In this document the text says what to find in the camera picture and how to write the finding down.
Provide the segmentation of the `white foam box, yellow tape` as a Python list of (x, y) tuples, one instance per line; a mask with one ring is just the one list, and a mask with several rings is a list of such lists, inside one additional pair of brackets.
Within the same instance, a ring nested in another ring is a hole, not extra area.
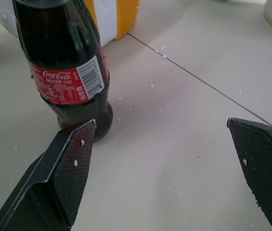
[[(100, 34), (100, 43), (119, 39), (134, 26), (140, 0), (84, 0)], [(0, 24), (18, 37), (12, 0), (0, 0)]]

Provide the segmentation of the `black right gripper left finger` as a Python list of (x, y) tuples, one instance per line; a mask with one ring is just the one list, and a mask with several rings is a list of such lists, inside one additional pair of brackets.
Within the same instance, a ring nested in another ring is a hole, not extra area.
[(96, 121), (60, 130), (0, 209), (0, 231), (71, 231), (86, 186)]

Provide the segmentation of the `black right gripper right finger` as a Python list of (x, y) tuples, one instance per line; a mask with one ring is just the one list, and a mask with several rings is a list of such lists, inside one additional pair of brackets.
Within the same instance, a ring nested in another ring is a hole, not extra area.
[(272, 126), (229, 118), (227, 127), (247, 185), (272, 226)]

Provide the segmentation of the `cola bottle with red label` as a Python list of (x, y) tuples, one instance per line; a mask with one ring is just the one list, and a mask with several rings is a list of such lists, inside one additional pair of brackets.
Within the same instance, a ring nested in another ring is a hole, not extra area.
[(12, 0), (31, 77), (60, 128), (96, 121), (94, 139), (110, 130), (110, 75), (96, 24), (84, 0)]

